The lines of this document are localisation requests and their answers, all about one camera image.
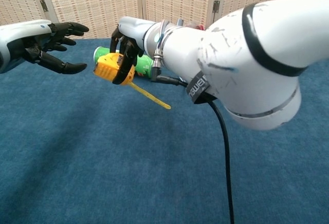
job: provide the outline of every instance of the black strap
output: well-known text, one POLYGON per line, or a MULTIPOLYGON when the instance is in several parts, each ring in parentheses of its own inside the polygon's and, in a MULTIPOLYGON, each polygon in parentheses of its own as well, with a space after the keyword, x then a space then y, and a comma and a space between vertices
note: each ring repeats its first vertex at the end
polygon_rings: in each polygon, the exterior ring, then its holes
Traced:
POLYGON ((298 68, 285 65, 271 58, 262 47, 257 33, 254 29, 252 12, 256 3, 251 4, 243 9, 242 27, 246 43, 254 59, 266 69, 288 77, 299 76, 307 67, 298 68))
POLYGON ((186 92, 194 104, 202 104, 216 100, 216 97, 205 92, 210 84, 202 71, 200 71, 186 86, 186 92))
POLYGON ((128 76, 134 62, 136 62, 138 55, 138 50, 134 47, 134 45, 128 41, 126 44, 125 53, 122 58, 122 62, 119 62, 119 70, 112 80, 113 84, 121 84, 126 77, 128 76))

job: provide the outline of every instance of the yellow toy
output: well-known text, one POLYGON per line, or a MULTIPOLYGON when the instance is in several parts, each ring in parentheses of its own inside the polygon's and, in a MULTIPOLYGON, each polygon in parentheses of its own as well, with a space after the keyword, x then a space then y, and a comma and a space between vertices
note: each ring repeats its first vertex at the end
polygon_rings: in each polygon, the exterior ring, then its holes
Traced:
MULTIPOLYGON (((108 53, 106 55, 99 57, 95 65, 94 74, 112 82, 118 73, 120 64, 122 62, 122 58, 123 55, 120 53, 108 53)), ((166 109, 171 109, 171 106, 162 102, 152 94, 148 93, 146 90, 134 84, 133 83, 134 74, 135 74, 135 67, 132 66, 127 77, 120 85, 129 85, 133 87, 135 90, 137 90, 138 92, 140 92, 141 94, 143 94, 144 96, 150 98, 152 101, 159 104, 160 106, 166 109)))

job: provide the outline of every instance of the green can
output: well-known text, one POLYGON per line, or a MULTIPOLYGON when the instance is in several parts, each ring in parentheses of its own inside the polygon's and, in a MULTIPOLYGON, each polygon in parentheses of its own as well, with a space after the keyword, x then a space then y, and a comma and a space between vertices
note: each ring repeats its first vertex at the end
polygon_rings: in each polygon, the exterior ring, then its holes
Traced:
MULTIPOLYGON (((94 62, 98 61, 98 58, 109 53, 109 48, 98 47, 94 52, 94 62)), ((135 66, 135 75, 141 77, 151 78, 153 60, 144 54, 142 57, 137 57, 137 65, 135 66)))

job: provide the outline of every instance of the yellow toy handle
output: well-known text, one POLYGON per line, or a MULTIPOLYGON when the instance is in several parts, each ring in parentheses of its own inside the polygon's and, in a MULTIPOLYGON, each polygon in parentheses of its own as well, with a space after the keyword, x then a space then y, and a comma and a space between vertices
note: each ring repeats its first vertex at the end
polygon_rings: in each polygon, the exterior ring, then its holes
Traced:
POLYGON ((150 93, 148 93, 146 90, 138 87, 136 84, 134 84, 133 82, 128 83, 128 85, 130 85, 131 87, 133 87, 135 90, 137 90, 139 93, 143 94, 144 96, 146 96, 147 98, 150 98, 152 101, 154 101, 155 103, 159 104, 160 106, 164 107, 165 109, 171 109, 171 106, 169 106, 168 104, 164 103, 163 101, 157 99, 155 96, 151 95, 150 93))

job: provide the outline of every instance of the white robotic arm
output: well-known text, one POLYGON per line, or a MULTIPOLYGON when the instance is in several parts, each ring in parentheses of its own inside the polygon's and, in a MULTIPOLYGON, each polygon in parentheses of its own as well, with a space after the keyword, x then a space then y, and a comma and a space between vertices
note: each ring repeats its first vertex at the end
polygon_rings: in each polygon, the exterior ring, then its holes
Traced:
POLYGON ((33 20, 0 26, 0 73, 6 73, 24 61, 37 63, 63 74, 83 71, 86 64, 64 63, 46 52, 66 51, 64 45, 75 45, 67 38, 82 36, 89 29, 78 23, 57 23, 49 20, 33 20))
POLYGON ((123 38, 135 48, 132 55, 125 51, 126 58, 145 52, 154 59, 153 81, 164 66, 190 84, 192 100, 204 90, 239 124, 267 130, 295 116, 301 104, 298 76, 329 58, 328 21, 329 0, 251 4, 206 31, 123 17, 111 51, 123 38))

